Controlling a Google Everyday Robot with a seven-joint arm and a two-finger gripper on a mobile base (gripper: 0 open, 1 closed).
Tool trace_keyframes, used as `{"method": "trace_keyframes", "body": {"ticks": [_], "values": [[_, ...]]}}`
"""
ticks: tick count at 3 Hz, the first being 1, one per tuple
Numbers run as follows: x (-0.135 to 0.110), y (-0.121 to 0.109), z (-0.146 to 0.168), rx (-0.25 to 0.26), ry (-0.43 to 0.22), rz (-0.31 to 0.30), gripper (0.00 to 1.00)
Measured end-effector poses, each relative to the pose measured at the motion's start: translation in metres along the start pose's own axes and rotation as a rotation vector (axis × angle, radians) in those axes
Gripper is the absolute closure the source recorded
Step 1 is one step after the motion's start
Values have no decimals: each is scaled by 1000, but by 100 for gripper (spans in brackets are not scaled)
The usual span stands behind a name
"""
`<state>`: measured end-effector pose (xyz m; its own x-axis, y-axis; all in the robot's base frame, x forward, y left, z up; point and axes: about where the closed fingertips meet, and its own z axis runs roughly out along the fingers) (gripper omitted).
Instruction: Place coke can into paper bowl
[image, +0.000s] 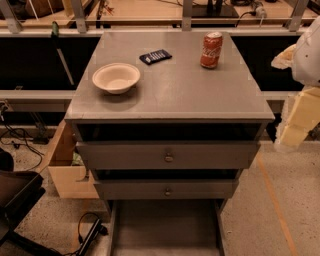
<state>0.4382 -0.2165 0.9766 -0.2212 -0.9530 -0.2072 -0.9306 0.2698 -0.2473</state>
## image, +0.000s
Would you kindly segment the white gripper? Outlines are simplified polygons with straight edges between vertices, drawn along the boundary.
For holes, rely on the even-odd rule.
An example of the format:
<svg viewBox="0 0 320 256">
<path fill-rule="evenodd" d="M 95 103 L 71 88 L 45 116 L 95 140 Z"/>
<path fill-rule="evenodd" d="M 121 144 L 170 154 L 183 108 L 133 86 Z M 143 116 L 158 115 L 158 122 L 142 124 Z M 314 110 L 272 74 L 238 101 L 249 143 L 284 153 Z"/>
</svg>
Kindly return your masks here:
<svg viewBox="0 0 320 256">
<path fill-rule="evenodd" d="M 277 69 L 292 68 L 292 76 L 307 86 L 320 86 L 320 17 L 293 44 L 271 61 Z M 280 145 L 299 147 L 320 122 L 320 88 L 305 87 L 294 97 L 282 118 Z"/>
</svg>

